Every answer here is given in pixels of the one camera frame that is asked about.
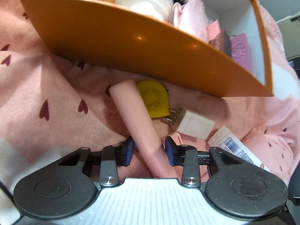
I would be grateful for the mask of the white vaseline cream tube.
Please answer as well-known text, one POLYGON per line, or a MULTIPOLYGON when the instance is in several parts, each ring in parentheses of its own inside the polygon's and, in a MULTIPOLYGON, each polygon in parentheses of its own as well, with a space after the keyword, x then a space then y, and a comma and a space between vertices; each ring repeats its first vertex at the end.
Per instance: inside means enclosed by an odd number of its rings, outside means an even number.
POLYGON ((222 126, 208 140, 210 147, 219 147, 257 167, 270 172, 269 168, 248 149, 227 127, 222 126))

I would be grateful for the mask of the pink cylindrical bottle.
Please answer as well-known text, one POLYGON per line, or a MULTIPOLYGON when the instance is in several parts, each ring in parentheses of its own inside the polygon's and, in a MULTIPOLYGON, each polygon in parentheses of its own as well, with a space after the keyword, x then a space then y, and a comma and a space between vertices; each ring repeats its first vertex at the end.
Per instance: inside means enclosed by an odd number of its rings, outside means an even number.
POLYGON ((178 178, 170 165, 152 119, 133 79, 127 79, 109 88, 117 111, 134 140, 147 167, 158 178, 178 178))

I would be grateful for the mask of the yellow tape measure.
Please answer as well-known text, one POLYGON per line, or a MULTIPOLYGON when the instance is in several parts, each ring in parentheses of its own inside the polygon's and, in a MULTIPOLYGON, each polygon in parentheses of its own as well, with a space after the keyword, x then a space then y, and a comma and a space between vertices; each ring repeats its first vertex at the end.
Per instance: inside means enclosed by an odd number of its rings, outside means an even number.
POLYGON ((168 91, 154 80, 143 80, 136 84, 151 118, 162 118, 170 114, 168 91))

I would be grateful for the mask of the red card box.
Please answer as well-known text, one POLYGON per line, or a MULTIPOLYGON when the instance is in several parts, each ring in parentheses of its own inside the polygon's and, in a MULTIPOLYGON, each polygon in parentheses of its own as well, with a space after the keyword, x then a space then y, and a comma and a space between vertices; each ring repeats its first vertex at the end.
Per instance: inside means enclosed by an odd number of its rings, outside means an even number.
POLYGON ((209 44, 215 50, 224 51, 224 33, 220 28, 218 20, 212 21, 207 26, 209 44))

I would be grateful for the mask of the white power adapter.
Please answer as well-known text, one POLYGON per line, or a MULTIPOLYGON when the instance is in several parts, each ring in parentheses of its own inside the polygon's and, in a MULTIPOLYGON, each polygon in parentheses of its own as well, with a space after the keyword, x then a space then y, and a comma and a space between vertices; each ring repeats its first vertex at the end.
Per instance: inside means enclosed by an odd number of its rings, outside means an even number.
POLYGON ((213 120, 182 106, 170 110, 170 114, 164 119, 175 132, 202 140, 207 139, 215 126, 213 120))

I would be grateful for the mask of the pink printed bed quilt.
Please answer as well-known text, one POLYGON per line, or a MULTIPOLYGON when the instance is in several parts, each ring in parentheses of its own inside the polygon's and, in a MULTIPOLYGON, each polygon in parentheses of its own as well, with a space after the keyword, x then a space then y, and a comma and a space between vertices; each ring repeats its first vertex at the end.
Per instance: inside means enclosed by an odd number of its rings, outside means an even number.
MULTIPOLYGON (((194 110, 226 126, 272 174, 289 182, 299 163, 299 84, 273 17, 259 12, 271 58, 273 95, 217 97, 163 80, 170 107, 194 110)), ((129 132, 108 86, 155 79, 49 51, 21 0, 1 0, 1 182, 11 191, 76 149, 101 150, 129 132)))

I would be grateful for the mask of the grey felt pad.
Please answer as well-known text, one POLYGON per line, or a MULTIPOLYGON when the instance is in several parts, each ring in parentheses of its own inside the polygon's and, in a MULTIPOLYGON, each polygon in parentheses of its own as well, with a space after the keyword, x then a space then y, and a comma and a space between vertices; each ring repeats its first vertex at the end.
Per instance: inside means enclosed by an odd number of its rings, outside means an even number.
POLYGON ((231 42, 230 42, 230 35, 227 31, 223 31, 223 39, 224 39, 224 49, 223 52, 231 57, 231 42))

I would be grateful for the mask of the purple paw print pad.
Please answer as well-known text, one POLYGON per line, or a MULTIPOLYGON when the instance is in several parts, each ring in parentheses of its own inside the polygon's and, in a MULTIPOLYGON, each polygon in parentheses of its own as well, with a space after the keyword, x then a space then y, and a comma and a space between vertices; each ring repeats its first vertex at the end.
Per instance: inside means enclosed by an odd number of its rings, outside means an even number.
POLYGON ((231 58, 249 73, 252 72, 252 62, 249 54, 247 35, 241 33, 230 39, 231 58))

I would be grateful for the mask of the orange cardboard storage box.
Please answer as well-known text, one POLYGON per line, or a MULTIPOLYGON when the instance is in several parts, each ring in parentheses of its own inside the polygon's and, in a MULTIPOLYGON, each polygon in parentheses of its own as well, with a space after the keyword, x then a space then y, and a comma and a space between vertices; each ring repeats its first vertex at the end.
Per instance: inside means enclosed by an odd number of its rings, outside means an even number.
MULTIPOLYGON (((257 0, 202 0, 208 24, 218 20, 230 39, 245 33, 252 72, 224 52, 126 7, 99 0, 21 0, 55 55, 131 72, 217 97, 273 95, 272 68, 257 0)), ((184 4, 184 0, 173 0, 184 4)))

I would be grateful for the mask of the pink folded cloth pouch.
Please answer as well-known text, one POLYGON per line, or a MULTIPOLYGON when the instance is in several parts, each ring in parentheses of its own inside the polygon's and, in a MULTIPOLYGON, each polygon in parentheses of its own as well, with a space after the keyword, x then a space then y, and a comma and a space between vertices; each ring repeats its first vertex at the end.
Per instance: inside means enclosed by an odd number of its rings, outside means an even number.
POLYGON ((171 21, 175 28, 209 43, 208 18, 202 0, 184 0, 183 5, 176 2, 172 7, 171 21))

